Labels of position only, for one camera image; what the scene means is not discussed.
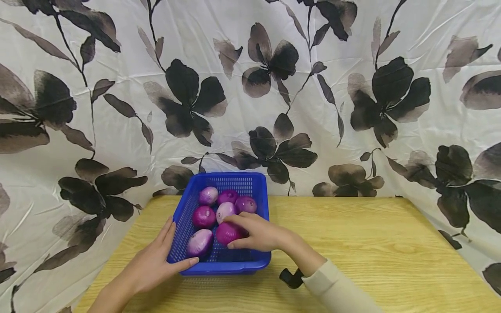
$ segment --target wood grain surface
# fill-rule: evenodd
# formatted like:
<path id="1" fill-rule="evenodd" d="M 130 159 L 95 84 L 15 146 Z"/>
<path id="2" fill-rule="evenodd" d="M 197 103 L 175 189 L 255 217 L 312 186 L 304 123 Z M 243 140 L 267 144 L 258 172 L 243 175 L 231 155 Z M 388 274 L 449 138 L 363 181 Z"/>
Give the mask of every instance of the wood grain surface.
<path id="1" fill-rule="evenodd" d="M 179 201 L 150 201 L 75 312 L 159 232 Z M 407 200 L 402 198 L 270 197 L 271 221 L 290 228 L 356 284 L 385 312 L 500 312 L 500 299 Z M 125 312 L 325 312 L 304 286 L 278 279 L 294 264 L 273 252 L 265 270 L 249 276 L 176 277 L 135 297 Z"/>

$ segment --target sleeve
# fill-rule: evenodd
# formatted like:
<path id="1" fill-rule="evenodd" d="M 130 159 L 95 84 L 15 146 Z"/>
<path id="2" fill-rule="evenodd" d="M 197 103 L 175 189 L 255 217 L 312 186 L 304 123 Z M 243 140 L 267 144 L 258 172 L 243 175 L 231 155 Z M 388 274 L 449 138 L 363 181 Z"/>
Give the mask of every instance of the sleeve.
<path id="1" fill-rule="evenodd" d="M 304 277 L 303 282 L 329 312 L 383 312 L 368 294 L 344 276 L 330 260 L 310 277 Z"/>

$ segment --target peeled onion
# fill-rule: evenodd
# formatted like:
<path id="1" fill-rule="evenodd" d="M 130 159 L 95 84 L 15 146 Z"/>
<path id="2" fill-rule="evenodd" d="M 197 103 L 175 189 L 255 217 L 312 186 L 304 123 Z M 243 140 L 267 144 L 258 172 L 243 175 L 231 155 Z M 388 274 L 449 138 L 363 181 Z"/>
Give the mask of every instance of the peeled onion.
<path id="1" fill-rule="evenodd" d="M 223 222 L 216 229 L 216 239 L 225 247 L 228 246 L 230 242 L 244 237 L 245 232 L 243 228 L 230 222 Z"/>
<path id="2" fill-rule="evenodd" d="M 219 205 L 221 205 L 221 203 L 224 202 L 235 203 L 237 198 L 238 198 L 238 193 L 233 189 L 228 189 L 219 194 L 219 196 L 217 197 L 217 203 Z"/>
<path id="3" fill-rule="evenodd" d="M 201 205 L 213 205 L 214 203 L 216 203 L 218 195 L 219 193 L 215 187 L 205 187 L 198 194 L 198 203 L 200 203 Z"/>
<path id="4" fill-rule="evenodd" d="M 209 206 L 203 205 L 193 212 L 191 221 L 196 228 L 210 229 L 216 223 L 216 214 Z"/>
<path id="5" fill-rule="evenodd" d="M 258 209 L 256 201 L 249 196 L 240 196 L 235 201 L 235 207 L 239 212 L 255 213 Z"/>
<path id="6" fill-rule="evenodd" d="M 187 257 L 203 256 L 207 254 L 214 242 L 214 236 L 209 229 L 201 229 L 191 236 L 186 248 Z"/>
<path id="7" fill-rule="evenodd" d="M 226 218 L 229 215 L 233 215 L 233 214 L 237 214 L 237 213 L 238 212 L 236 211 L 236 207 L 233 203 L 223 202 L 223 203 L 221 203 L 219 208 L 217 208 L 216 220 L 219 224 L 221 224 L 222 221 L 224 220 L 224 218 Z"/>

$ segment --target blue plastic basket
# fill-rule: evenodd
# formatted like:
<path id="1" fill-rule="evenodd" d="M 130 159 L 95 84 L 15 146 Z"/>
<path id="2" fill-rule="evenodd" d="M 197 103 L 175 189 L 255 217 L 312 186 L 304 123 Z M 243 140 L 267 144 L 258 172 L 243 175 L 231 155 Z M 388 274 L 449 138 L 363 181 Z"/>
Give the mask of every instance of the blue plastic basket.
<path id="1" fill-rule="evenodd" d="M 201 173 L 193 175 L 174 213 L 176 233 L 167 261 L 170 263 L 186 259 L 188 241 L 197 231 L 191 222 L 194 210 L 199 206 L 198 194 L 208 186 L 219 191 L 234 189 L 239 195 L 251 196 L 258 206 L 257 214 L 270 220 L 266 178 L 261 173 Z M 209 255 L 202 257 L 194 267 L 182 272 L 184 276 L 252 274 L 265 268 L 271 261 L 271 252 L 237 249 L 229 250 L 215 239 Z"/>

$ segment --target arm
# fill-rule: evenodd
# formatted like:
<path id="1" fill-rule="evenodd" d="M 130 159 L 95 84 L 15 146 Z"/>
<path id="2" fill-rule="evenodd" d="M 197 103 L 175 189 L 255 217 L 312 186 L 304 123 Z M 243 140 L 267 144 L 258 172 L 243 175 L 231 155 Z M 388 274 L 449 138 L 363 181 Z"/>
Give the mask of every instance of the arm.
<path id="1" fill-rule="evenodd" d="M 245 228 L 249 237 L 231 242 L 230 249 L 250 248 L 259 251 L 275 249 L 285 252 L 306 278 L 308 290 L 333 313 L 379 313 L 374 301 L 346 278 L 299 235 L 274 225 L 256 214 L 246 212 L 228 216 L 225 221 Z"/>
<path id="2" fill-rule="evenodd" d="M 176 223 L 170 217 L 155 240 L 139 251 L 124 270 L 101 290 L 87 313 L 120 313 L 134 295 L 148 292 L 197 264 L 197 257 L 174 264 L 166 262 L 175 231 Z"/>

